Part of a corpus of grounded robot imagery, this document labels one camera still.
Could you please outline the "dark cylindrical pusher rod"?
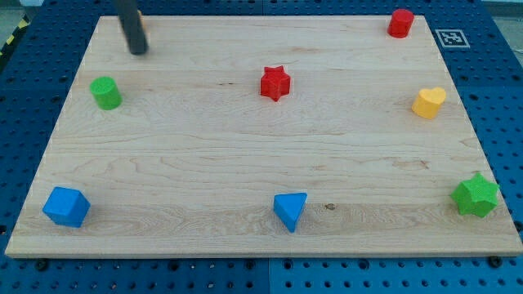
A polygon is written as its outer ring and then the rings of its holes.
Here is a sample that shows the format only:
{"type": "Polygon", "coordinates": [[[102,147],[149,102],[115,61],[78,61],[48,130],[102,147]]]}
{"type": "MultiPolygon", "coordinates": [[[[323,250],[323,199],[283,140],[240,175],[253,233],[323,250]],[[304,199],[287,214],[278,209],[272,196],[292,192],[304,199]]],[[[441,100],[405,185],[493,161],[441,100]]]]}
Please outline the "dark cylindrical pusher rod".
{"type": "Polygon", "coordinates": [[[137,0],[114,0],[114,7],[118,13],[128,50],[133,55],[145,54],[149,47],[138,19],[137,0]]]}

